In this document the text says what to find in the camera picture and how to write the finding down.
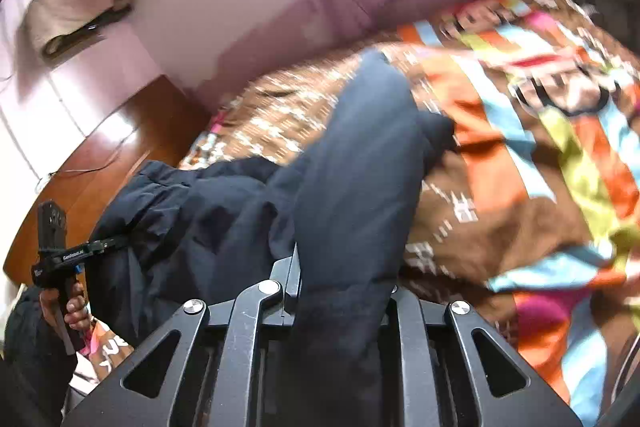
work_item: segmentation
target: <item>striped blanket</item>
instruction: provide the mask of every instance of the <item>striped blanket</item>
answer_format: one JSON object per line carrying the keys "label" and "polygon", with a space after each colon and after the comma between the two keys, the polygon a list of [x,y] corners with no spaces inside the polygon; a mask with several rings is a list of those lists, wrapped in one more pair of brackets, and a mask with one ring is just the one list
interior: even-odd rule
{"label": "striped blanket", "polygon": [[403,283],[471,302],[593,426],[637,363],[639,64],[569,0],[478,0],[265,75],[180,167],[291,161],[370,45],[460,144],[422,183]]}

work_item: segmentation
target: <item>metal screw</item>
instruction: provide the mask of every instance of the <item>metal screw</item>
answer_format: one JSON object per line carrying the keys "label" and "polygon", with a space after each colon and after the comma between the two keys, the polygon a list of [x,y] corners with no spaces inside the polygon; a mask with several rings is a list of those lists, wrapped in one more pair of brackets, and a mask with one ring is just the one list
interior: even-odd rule
{"label": "metal screw", "polygon": [[258,290],[266,295],[273,295],[274,293],[277,293],[279,289],[280,283],[271,279],[267,279],[266,281],[262,281],[258,284]]}
{"label": "metal screw", "polygon": [[199,299],[189,299],[182,305],[182,309],[188,315],[196,315],[204,308],[204,302]]}
{"label": "metal screw", "polygon": [[466,315],[471,311],[471,306],[465,301],[455,301],[451,305],[451,311],[458,315]]}

